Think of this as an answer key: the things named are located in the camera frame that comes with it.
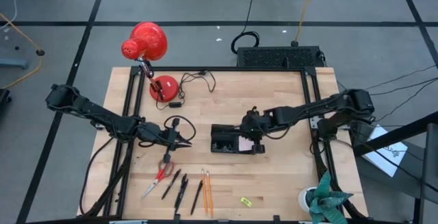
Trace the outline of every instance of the white paper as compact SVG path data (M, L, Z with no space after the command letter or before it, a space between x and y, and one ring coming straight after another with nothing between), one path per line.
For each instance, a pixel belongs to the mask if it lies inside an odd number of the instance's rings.
M372 133L370 134L368 141L371 139L378 138L379 136L382 136L387 132L388 131L385 130L383 127L377 125L372 131ZM388 147L378 149L377 151L381 153L383 156L385 156L387 159L395 163L396 165L400 165L400 162L402 161L405 155L405 152L403 151L406 151L407 148L408 147L404 145L402 142L397 142ZM394 174L396 173L397 167L386 161L376 152L369 152L363 155L363 157L369 162L371 162L374 166L377 166L380 170L388 174L390 177L393 177Z
M254 141L239 136L239 151L248 151L253 149Z

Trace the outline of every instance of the wooden tabletop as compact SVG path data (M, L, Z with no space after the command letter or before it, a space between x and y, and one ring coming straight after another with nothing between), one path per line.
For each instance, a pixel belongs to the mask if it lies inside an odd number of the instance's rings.
M130 68L114 68L107 89L104 107L117 114L122 113ZM177 81L182 72L156 72L156 76L171 75ZM310 186L318 185L313 156L309 152L311 137L308 121L293 126L286 137L280 140L263 138L266 153L257 155L235 155L210 152L211 124L240 124L247 110L254 105L265 110L281 105L302 105L303 96L300 73L295 72L213 72L216 89L210 93L207 84L195 80L184 84L185 104L182 108L157 110L149 94L149 85L144 85L140 116L161 126L171 115L179 114L190 119L196 126L193 147L178 149L172 153L175 170L188 174L189 185L185 192L180 214L182 219L211 219L205 216L202 192L194 214L190 216L196 189L201 179L201 169L211 173L214 219L272 220L280 215L282 221L311 220L308 213L298 205L298 193ZM317 69L322 98L338 92L332 68ZM131 104L133 110L135 97ZM181 121L178 130L190 137L192 130ZM350 142L348 133L339 131L338 139ZM107 132L97 132L93 153L108 139ZM112 166L113 142L96 157L90 169L83 206L88 210L108 184ZM342 143L332 142L331 148L339 186L344 192L355 195L351 202L364 215L368 215L363 198L361 182L352 149ZM181 184L181 176L170 189L167 197L161 196L172 177L166 178L141 201L140 198L157 174L157 163L166 148L155 145L141 148L135 145L125 199L124 219L173 219L174 203ZM112 213L115 213L117 191L114 193ZM253 205L248 208L240 202L241 197Z

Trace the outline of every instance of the yellow pencil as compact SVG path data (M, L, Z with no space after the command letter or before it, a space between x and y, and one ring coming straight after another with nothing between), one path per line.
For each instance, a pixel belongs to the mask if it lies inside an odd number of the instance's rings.
M210 183L210 173L207 171L207 181L208 181L208 189L209 189L209 196L210 196L210 214L213 218L213 197L211 197L211 183Z
M207 194L205 194L205 188L207 187L207 185L205 183L204 169L201 171L201 175L202 175L202 178L203 178L204 209L205 209L205 214L208 214L208 210L207 210Z

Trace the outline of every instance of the potted plant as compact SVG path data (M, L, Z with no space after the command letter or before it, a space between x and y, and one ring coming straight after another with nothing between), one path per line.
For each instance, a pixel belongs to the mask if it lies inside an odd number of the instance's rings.
M347 224L344 215L336 207L353 194L330 191L330 181L330 173L326 171L318 187L304 189L298 196L301 208L310 213L313 224L322 222L324 217L332 224Z

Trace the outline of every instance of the green plant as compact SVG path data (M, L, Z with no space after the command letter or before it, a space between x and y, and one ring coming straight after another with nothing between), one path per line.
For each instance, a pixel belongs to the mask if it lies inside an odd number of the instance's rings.
M308 191L306 202L310 207L313 224L320 223L324 217L333 224L347 224L344 215L336 208L353 194L330 191L331 176L328 171L322 176L320 184L314 191Z

